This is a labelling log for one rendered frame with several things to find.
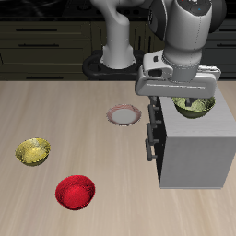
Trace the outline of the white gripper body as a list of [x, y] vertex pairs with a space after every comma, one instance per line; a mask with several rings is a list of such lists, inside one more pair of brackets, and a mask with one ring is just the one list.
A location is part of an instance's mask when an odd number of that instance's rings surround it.
[[190, 82], [171, 82], [168, 78], [148, 77], [139, 67], [135, 92], [139, 96], [211, 98], [215, 94], [221, 71], [215, 66], [200, 65]]

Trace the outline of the dark kitchen cupboards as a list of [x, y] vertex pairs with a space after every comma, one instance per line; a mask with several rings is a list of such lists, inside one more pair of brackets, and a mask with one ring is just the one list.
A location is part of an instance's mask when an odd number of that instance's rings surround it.
[[[209, 35], [201, 65], [220, 68], [221, 80], [236, 79], [236, 1]], [[130, 44], [151, 53], [164, 42], [148, 27], [148, 9], [123, 6]], [[106, 44], [105, 19], [90, 0], [0, 0], [0, 80], [87, 80], [82, 65]]]

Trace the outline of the red bowl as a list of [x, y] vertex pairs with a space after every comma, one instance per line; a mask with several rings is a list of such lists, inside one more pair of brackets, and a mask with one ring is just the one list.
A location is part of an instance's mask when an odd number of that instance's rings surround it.
[[66, 209], [80, 210], [90, 203], [95, 191], [95, 184], [90, 178], [72, 175], [58, 183], [55, 188], [55, 198]]

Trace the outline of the yellow-green bowl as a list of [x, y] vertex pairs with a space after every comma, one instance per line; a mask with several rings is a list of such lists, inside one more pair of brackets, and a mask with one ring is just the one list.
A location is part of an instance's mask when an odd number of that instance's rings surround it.
[[50, 143], [43, 139], [34, 137], [20, 143], [15, 151], [16, 158], [27, 166], [39, 166], [47, 160], [51, 151]]

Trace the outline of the green bowl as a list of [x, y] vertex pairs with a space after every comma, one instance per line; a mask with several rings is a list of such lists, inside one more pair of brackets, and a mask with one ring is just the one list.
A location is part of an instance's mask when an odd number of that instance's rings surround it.
[[214, 106], [216, 100], [214, 97], [209, 99], [192, 98], [191, 107], [185, 107], [186, 98], [173, 97], [172, 101], [176, 110], [188, 119], [196, 119], [205, 116]]

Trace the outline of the white plate with pink rim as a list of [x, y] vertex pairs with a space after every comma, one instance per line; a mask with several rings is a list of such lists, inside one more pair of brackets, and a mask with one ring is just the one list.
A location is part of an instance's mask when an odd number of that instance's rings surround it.
[[142, 116], [142, 112], [132, 104], [118, 104], [110, 108], [106, 117], [110, 123], [119, 126], [136, 124]]

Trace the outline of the flat black base plate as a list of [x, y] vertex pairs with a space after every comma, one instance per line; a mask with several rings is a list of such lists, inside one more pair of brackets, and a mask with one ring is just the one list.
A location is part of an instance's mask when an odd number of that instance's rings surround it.
[[136, 61], [129, 67], [124, 69], [112, 69], [100, 62], [103, 56], [102, 50], [95, 50], [82, 65], [83, 73], [88, 80], [104, 80], [104, 81], [132, 81], [136, 79], [137, 71], [143, 64], [144, 52], [142, 50], [134, 50]]

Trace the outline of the grey cabinet with drawers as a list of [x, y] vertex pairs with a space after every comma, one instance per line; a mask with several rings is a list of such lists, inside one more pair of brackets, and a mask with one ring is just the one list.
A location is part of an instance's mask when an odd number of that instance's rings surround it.
[[148, 105], [147, 159], [155, 160], [162, 189], [219, 189], [236, 155], [236, 120], [219, 90], [215, 106], [188, 119], [172, 99]]

